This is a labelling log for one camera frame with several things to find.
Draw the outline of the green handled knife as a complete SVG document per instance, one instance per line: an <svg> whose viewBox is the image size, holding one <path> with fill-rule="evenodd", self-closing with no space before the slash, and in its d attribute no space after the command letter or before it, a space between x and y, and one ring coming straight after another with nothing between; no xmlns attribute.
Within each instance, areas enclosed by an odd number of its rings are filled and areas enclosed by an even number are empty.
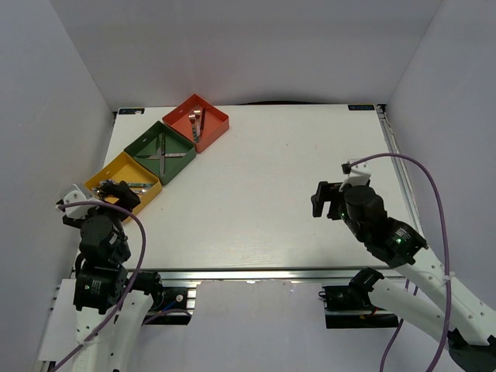
<svg viewBox="0 0 496 372"><path fill-rule="evenodd" d="M160 150L160 137L161 137L161 135L159 135L159 136L157 137L157 144L158 144L158 147L157 147L157 151L156 151L156 154L155 154L155 155L159 155L159 150Z"/></svg>

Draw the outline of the green handled fork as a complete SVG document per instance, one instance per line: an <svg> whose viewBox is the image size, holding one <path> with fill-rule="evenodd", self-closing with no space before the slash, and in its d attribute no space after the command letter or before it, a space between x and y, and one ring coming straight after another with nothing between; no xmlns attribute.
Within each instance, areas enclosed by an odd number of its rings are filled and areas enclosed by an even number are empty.
<svg viewBox="0 0 496 372"><path fill-rule="evenodd" d="M193 142L197 143L198 142L198 135L197 135L197 119L196 115L194 112L191 112L188 115L188 119L191 123L191 131L192 131L192 137L193 137Z"/></svg>

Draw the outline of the pink handled knife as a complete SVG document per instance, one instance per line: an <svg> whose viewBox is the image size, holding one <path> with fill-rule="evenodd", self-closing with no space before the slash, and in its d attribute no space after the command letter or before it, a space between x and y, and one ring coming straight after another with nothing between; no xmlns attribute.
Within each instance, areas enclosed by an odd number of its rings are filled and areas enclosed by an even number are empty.
<svg viewBox="0 0 496 372"><path fill-rule="evenodd" d="M159 159L162 159L162 158L181 158L181 157L184 157L185 155L187 155L186 153L165 153L165 154L159 154L159 155L150 155L150 156L146 156L144 157L144 159L147 159L147 160L159 160Z"/></svg>

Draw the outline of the pink handled fork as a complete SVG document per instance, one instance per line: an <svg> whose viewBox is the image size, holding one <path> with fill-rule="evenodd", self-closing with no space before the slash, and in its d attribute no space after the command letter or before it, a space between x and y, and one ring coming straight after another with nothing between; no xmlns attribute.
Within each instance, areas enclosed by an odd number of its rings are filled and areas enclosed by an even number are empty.
<svg viewBox="0 0 496 372"><path fill-rule="evenodd" d="M198 143L201 139L201 116L195 116L195 142Z"/></svg>

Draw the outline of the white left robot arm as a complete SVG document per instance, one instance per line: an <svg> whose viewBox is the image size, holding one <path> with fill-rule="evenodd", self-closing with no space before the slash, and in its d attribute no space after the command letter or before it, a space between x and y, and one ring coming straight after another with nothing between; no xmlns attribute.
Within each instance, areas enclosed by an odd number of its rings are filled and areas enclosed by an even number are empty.
<svg viewBox="0 0 496 372"><path fill-rule="evenodd" d="M124 266L131 251L122 223L136 218L139 204L126 182L111 180L96 191L75 184L57 203L80 242L74 262L77 345L54 371L66 363L73 371L124 371L147 312L162 304L160 275Z"/></svg>

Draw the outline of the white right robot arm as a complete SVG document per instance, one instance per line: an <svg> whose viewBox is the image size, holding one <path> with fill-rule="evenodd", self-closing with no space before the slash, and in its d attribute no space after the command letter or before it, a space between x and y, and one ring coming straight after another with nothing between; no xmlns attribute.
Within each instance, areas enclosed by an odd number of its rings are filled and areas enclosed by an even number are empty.
<svg viewBox="0 0 496 372"><path fill-rule="evenodd" d="M383 199L368 184L319 182L311 197L312 215L341 220L375 258L410 280L426 300L401 291L382 273L361 269L340 296L321 292L335 305L382 308L444 341L451 359L464 371L495 369L495 311L458 279L447 275L426 240L410 225L388 216Z"/></svg>

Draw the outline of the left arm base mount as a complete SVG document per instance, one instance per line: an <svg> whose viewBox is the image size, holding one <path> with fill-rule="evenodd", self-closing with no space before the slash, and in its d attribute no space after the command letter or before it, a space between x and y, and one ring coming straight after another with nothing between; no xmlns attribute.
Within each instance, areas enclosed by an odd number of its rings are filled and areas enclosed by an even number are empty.
<svg viewBox="0 0 496 372"><path fill-rule="evenodd" d="M135 286L144 289L153 299L143 325L186 326L191 321L194 287L180 273L143 271L138 274Z"/></svg>

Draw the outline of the brown handled knife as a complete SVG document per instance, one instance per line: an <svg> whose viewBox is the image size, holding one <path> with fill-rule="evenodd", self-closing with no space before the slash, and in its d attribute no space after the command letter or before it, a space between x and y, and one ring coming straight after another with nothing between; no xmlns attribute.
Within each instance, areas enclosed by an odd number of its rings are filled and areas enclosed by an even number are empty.
<svg viewBox="0 0 496 372"><path fill-rule="evenodd" d="M164 134L160 137L160 150L159 150L159 172L160 176L164 175L164 163L166 155L166 136Z"/></svg>

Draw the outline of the green handled spoon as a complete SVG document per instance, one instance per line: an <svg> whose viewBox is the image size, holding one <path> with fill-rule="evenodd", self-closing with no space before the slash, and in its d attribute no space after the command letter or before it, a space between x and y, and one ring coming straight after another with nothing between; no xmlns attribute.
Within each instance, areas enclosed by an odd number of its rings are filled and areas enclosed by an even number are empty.
<svg viewBox="0 0 496 372"><path fill-rule="evenodd" d="M112 180L112 179L106 179L106 180L103 180L103 181L99 181L98 182L98 185L99 186L103 186L104 184L120 185L122 183L123 184L126 184L127 187L129 187L129 188L144 188L144 189L151 188L151 187L153 187L155 185L154 183L115 181L115 180Z"/></svg>

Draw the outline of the brown handled spoon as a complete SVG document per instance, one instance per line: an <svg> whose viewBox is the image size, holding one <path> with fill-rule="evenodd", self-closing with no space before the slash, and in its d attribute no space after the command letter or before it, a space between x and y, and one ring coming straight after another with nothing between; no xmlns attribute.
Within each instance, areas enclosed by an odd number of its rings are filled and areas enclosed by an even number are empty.
<svg viewBox="0 0 496 372"><path fill-rule="evenodd" d="M130 188L130 190L137 195L144 195L148 192L147 188ZM101 188L92 188L91 192L95 195L103 195Z"/></svg>

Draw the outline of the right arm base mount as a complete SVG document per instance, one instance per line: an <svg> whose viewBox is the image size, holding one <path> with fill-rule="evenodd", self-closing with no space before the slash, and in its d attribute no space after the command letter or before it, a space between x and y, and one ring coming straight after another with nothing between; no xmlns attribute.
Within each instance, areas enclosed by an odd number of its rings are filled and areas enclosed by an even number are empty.
<svg viewBox="0 0 496 372"><path fill-rule="evenodd" d="M398 317L373 305L369 293L373 285L384 279L379 271L365 267L348 285L329 285L322 288L319 297L325 309L327 329L386 329L396 328Z"/></svg>

